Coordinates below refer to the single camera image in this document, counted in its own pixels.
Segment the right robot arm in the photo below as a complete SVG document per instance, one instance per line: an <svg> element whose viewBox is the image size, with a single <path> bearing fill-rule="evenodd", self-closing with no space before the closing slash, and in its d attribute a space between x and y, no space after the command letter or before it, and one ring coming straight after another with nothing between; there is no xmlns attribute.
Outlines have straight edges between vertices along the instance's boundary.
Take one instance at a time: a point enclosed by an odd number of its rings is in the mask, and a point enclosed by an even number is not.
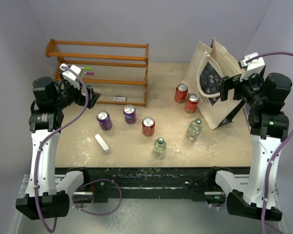
<svg viewBox="0 0 293 234"><path fill-rule="evenodd" d="M248 122L252 142L252 163L245 186L229 170L218 169L207 179L213 191L223 190L227 197L227 211L231 215L265 221L280 221L274 186L280 146L288 136L289 119L281 111L292 88L292 81L280 73L267 78L252 74L247 80L240 75L224 77L219 85L220 99L227 100L229 90L233 99L250 106Z"/></svg>

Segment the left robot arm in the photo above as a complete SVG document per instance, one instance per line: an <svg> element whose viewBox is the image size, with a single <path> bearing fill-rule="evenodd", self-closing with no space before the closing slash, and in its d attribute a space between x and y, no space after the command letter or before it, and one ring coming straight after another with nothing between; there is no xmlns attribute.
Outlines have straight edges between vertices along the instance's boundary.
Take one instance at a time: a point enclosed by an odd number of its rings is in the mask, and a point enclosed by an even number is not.
<svg viewBox="0 0 293 234"><path fill-rule="evenodd" d="M32 162L29 183L23 198L16 200L16 209L31 220L65 217L73 193L89 189L91 180L85 167L71 168L60 182L55 178L55 157L64 118L63 109L72 103L94 107L100 93L87 86L87 95L81 84L67 80L60 83L50 77L33 82L33 101L29 126L32 137Z"/></svg>

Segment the canvas tote bag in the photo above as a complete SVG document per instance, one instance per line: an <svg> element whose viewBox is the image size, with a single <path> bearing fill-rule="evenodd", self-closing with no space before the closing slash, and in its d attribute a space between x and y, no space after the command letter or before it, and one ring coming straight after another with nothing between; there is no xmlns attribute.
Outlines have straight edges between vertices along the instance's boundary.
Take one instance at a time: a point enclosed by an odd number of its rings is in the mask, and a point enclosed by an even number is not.
<svg viewBox="0 0 293 234"><path fill-rule="evenodd" d="M238 61L216 39L210 46L199 41L188 70L182 80L189 94L199 97L198 110L210 129L216 129L233 121L245 103L233 100L233 90L226 101L220 100L219 85L222 78L244 73Z"/></svg>

